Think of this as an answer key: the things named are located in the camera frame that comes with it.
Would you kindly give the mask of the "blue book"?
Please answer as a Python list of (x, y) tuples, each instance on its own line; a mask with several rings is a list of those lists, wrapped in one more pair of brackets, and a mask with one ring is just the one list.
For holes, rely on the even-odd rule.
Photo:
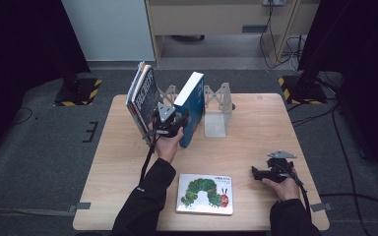
[(205, 111), (204, 75), (202, 73), (192, 73), (176, 97), (174, 107), (177, 112), (186, 117), (184, 136), (179, 144), (182, 148), (187, 148)]

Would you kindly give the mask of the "dark cover magazine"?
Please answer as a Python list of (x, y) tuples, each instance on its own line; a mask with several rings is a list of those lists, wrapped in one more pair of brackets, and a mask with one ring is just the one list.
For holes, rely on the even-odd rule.
[(149, 145), (152, 142), (148, 135), (149, 125), (152, 123), (154, 110), (158, 107), (158, 103), (161, 102), (152, 66), (146, 65), (144, 67), (136, 85), (132, 102), (143, 127), (143, 140)]

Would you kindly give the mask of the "person's left hand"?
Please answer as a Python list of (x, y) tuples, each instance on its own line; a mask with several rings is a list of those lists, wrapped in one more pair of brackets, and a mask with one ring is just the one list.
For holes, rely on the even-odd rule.
[(166, 138), (161, 135), (155, 135), (155, 151), (157, 156), (168, 163), (172, 163), (177, 150), (179, 148), (179, 142), (183, 138), (183, 129), (180, 128), (177, 135), (172, 138)]

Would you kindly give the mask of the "white caterpillar picture book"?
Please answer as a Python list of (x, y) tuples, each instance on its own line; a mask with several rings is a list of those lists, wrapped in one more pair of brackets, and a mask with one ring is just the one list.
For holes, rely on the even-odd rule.
[(175, 209), (180, 213), (232, 215), (232, 179), (229, 176), (181, 173)]

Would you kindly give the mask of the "black stand with striped base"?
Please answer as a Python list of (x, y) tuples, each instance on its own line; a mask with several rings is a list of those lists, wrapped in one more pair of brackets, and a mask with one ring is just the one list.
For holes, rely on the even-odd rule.
[(322, 104), (326, 102), (327, 96), (321, 86), (317, 84), (320, 62), (320, 54), (315, 52), (303, 64), (300, 76), (282, 76), (278, 79), (287, 103)]
[(56, 61), (55, 66), (63, 79), (63, 85), (58, 91), (55, 106), (90, 105), (101, 84), (101, 79), (80, 79), (67, 62)]

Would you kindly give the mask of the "grey metal expandable book rack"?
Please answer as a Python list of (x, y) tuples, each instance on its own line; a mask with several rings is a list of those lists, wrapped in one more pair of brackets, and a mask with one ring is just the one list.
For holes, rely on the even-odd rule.
[[(166, 105), (174, 106), (174, 101), (179, 95), (176, 86), (170, 86), (166, 91), (160, 90), (159, 92)], [(205, 137), (225, 138), (227, 123), (235, 108), (231, 99), (229, 83), (223, 83), (216, 91), (209, 86), (204, 86), (204, 98), (205, 111), (200, 123), (204, 122)]]

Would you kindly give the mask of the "grey tape piece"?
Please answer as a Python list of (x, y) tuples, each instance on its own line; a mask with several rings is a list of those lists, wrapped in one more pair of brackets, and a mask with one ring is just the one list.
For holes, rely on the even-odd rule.
[(68, 207), (68, 212), (76, 212), (78, 209), (90, 209), (91, 203), (76, 203)]
[(330, 203), (319, 203), (311, 205), (310, 207), (314, 212), (321, 210), (328, 211), (333, 209), (333, 206)]

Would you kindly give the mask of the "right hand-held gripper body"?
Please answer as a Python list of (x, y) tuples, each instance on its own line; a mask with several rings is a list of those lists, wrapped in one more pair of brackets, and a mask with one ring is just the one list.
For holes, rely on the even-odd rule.
[(269, 179), (274, 182), (281, 183), (285, 178), (292, 177), (293, 162), (288, 162), (289, 158), (296, 158), (295, 154), (291, 154), (282, 149), (268, 153), (268, 167), (270, 168)]

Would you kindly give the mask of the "person's right hand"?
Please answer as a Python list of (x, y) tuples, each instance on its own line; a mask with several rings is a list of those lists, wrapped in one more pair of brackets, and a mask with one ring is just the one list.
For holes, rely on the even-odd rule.
[(281, 201), (299, 200), (299, 187), (292, 178), (286, 178), (281, 183), (274, 182), (268, 178), (263, 178), (262, 182), (272, 188)]

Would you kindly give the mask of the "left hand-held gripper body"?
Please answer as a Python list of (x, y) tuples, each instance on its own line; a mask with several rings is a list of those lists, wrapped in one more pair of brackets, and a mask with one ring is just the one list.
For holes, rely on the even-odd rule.
[(158, 103), (152, 115), (151, 127), (147, 132), (148, 137), (161, 135), (173, 138), (180, 128), (181, 114), (174, 106)]

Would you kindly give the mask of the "portrait cover magazine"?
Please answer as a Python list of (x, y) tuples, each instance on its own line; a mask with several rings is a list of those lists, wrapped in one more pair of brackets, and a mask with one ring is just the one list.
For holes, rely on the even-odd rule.
[(144, 68), (145, 68), (145, 65), (146, 65), (146, 62), (145, 61), (141, 61), (138, 65), (138, 70), (135, 74), (135, 77), (131, 83), (131, 86), (129, 87), (129, 90), (127, 92), (127, 95), (126, 95), (126, 100), (125, 100), (125, 105), (127, 106), (129, 101), (131, 100), (131, 96), (133, 94), (133, 91), (135, 89), (135, 85), (136, 83), (139, 81), (139, 78), (140, 78), (140, 75), (142, 74)]

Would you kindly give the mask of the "white cabinet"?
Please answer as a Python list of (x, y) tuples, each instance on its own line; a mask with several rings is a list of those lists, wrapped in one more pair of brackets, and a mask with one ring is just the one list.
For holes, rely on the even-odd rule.
[(154, 61), (145, 0), (62, 0), (88, 61)]

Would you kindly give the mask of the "grey floor strip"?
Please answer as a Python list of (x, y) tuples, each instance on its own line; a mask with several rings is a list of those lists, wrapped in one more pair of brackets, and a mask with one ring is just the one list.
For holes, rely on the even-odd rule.
[(0, 208), (0, 214), (11, 215), (38, 215), (38, 216), (74, 216), (72, 211), (52, 210), (52, 209), (32, 209), (32, 208)]

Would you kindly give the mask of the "black curtain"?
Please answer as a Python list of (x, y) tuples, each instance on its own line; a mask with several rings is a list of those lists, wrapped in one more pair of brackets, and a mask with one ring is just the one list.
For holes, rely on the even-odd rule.
[(378, 162), (378, 0), (321, 0), (299, 69), (343, 76), (343, 112), (363, 155)]
[(0, 140), (29, 89), (62, 79), (56, 61), (89, 69), (62, 1), (0, 0)]

